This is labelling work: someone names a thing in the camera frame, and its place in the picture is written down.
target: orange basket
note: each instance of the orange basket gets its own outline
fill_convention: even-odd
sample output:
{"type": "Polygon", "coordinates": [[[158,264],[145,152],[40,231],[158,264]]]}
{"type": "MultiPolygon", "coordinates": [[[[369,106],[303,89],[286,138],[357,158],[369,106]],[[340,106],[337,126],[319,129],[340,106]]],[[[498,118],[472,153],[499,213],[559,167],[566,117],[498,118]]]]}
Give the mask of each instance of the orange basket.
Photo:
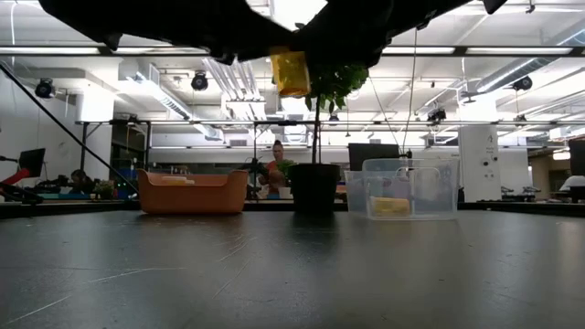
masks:
{"type": "Polygon", "coordinates": [[[248,172],[167,175],[138,170],[140,206],[148,214],[234,214],[244,208],[248,172]]]}

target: ventilation duct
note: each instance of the ventilation duct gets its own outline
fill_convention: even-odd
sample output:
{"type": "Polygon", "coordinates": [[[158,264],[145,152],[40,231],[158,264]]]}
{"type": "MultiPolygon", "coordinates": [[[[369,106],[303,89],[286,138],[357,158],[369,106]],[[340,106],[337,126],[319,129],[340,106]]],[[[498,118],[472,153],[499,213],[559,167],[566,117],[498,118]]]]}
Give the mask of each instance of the ventilation duct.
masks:
{"type": "MultiPolygon", "coordinates": [[[[581,20],[576,25],[561,32],[548,42],[550,46],[583,47],[585,46],[585,21],[581,20]]],[[[528,74],[542,69],[557,61],[558,58],[521,58],[504,66],[489,77],[481,79],[475,85],[475,90],[480,93],[492,92],[504,86],[512,84],[528,74]]]]}
{"type": "MultiPolygon", "coordinates": [[[[160,84],[160,72],[152,64],[141,65],[135,59],[125,59],[119,67],[119,79],[130,80],[138,85],[144,92],[152,95],[157,101],[165,106],[169,111],[172,111],[181,116],[186,121],[205,120],[191,114],[187,105],[181,100],[172,96],[169,90],[164,89],[160,84]]],[[[220,129],[211,128],[204,124],[194,124],[195,129],[199,130],[205,135],[208,141],[223,141],[223,132],[220,129]]]]}

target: wire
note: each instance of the wire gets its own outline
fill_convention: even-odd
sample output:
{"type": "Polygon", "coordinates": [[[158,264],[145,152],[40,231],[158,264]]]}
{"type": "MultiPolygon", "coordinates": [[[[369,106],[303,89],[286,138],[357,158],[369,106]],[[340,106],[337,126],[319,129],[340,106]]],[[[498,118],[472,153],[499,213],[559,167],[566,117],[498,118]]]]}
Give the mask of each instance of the wire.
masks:
{"type": "MultiPolygon", "coordinates": [[[[18,1],[15,1],[10,7],[10,30],[12,32],[12,46],[16,43],[15,37],[15,8],[18,5],[18,1]]],[[[15,57],[12,57],[12,67],[15,66],[15,57]]]]}
{"type": "Polygon", "coordinates": [[[419,42],[419,30],[414,29],[414,53],[412,58],[412,77],[410,80],[410,104],[409,104],[409,118],[406,120],[406,129],[404,130],[404,140],[402,140],[402,153],[404,153],[404,147],[406,146],[406,136],[409,133],[410,117],[412,116],[412,97],[414,96],[414,74],[417,68],[417,44],[419,42]]]}
{"type": "Polygon", "coordinates": [[[386,122],[386,124],[388,125],[388,128],[390,129],[390,133],[392,133],[392,137],[394,137],[394,142],[396,142],[396,145],[399,147],[399,153],[403,154],[404,152],[400,151],[400,143],[399,140],[396,138],[396,135],[394,134],[394,131],[392,130],[392,126],[390,125],[390,122],[388,121],[388,117],[386,116],[386,112],[384,111],[384,107],[382,106],[382,102],[380,101],[380,98],[378,97],[378,92],[376,91],[376,86],[374,85],[374,81],[371,78],[369,79],[369,83],[372,84],[372,89],[374,90],[374,95],[376,96],[376,101],[378,101],[378,105],[380,107],[380,111],[382,111],[382,114],[384,114],[384,121],[386,122]]]}

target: yellow item in container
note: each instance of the yellow item in container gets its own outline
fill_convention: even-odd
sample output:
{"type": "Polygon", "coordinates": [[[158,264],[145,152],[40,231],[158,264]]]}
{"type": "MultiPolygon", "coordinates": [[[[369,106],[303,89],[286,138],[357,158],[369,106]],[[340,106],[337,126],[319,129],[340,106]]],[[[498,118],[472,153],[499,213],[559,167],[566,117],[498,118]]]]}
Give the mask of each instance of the yellow item in container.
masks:
{"type": "Polygon", "coordinates": [[[371,202],[376,217],[407,217],[410,215],[408,199],[371,196],[371,202]]]}

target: pipe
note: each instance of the pipe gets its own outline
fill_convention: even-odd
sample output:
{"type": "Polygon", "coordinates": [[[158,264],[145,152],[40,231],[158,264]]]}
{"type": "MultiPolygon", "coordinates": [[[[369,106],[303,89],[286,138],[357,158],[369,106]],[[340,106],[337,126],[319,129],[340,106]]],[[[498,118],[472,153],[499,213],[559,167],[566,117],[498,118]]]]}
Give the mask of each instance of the pipe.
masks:
{"type": "MultiPolygon", "coordinates": [[[[585,46],[585,20],[573,25],[567,30],[554,36],[549,45],[583,47],[585,46]]],[[[476,85],[477,92],[486,93],[498,90],[504,86],[514,83],[530,73],[542,69],[545,66],[557,61],[559,58],[531,58],[517,59],[512,63],[499,69],[492,75],[481,79],[476,85]]]]}
{"type": "Polygon", "coordinates": [[[244,93],[241,92],[241,88],[239,87],[238,79],[236,79],[236,75],[234,74],[233,69],[227,65],[219,64],[221,68],[223,68],[224,73],[228,76],[228,82],[231,83],[231,88],[236,91],[239,100],[244,99],[244,93]]]}
{"type": "Polygon", "coordinates": [[[209,58],[203,58],[202,61],[203,61],[203,65],[205,65],[207,70],[209,72],[211,72],[211,75],[213,76],[213,78],[215,78],[216,83],[218,84],[221,91],[223,93],[225,93],[226,95],[228,95],[230,100],[233,100],[234,98],[232,98],[231,94],[228,92],[228,87],[226,87],[226,85],[224,84],[224,81],[219,76],[219,73],[216,72],[215,67],[211,65],[211,61],[209,60],[209,58]]]}
{"type": "Polygon", "coordinates": [[[254,77],[254,71],[252,70],[252,65],[249,62],[244,63],[244,70],[250,76],[250,86],[252,89],[252,93],[254,94],[254,98],[259,100],[260,99],[260,91],[258,90],[258,86],[256,85],[256,78],[254,77]]]}
{"type": "Polygon", "coordinates": [[[234,67],[239,74],[239,78],[241,79],[242,84],[244,85],[244,89],[246,90],[246,95],[249,96],[251,99],[254,98],[254,94],[252,92],[252,88],[248,83],[248,77],[246,77],[246,73],[244,72],[244,68],[239,64],[237,60],[234,61],[234,67]]]}
{"type": "Polygon", "coordinates": [[[221,82],[223,82],[224,86],[226,86],[226,89],[227,89],[228,94],[231,97],[231,99],[236,100],[238,98],[238,93],[233,88],[233,86],[231,86],[231,84],[229,83],[228,77],[227,77],[226,73],[223,71],[223,69],[221,68],[220,64],[217,63],[214,59],[211,59],[209,61],[209,63],[211,64],[213,69],[218,74],[218,78],[221,79],[221,82]]]}

